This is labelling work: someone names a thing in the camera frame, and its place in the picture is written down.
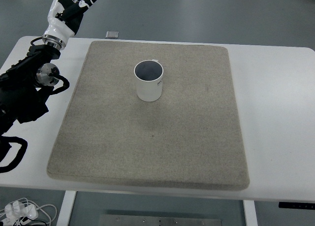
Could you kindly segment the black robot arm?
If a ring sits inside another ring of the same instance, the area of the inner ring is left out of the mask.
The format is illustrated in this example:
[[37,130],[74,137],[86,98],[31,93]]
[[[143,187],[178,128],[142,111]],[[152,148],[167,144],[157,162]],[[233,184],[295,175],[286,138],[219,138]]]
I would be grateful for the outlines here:
[[37,120],[48,112],[49,96],[69,88],[69,82],[51,63],[61,55],[68,40],[77,34],[84,13],[97,0],[53,0],[48,28],[31,46],[27,56],[0,76],[0,133],[6,133],[15,121]]

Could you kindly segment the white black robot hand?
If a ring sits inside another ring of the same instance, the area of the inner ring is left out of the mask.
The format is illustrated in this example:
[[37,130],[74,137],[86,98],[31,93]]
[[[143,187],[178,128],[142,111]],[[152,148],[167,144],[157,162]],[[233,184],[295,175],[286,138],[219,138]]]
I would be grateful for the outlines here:
[[55,37],[58,39],[69,39],[77,34],[83,14],[97,0],[53,0],[47,20],[48,28],[44,37]]

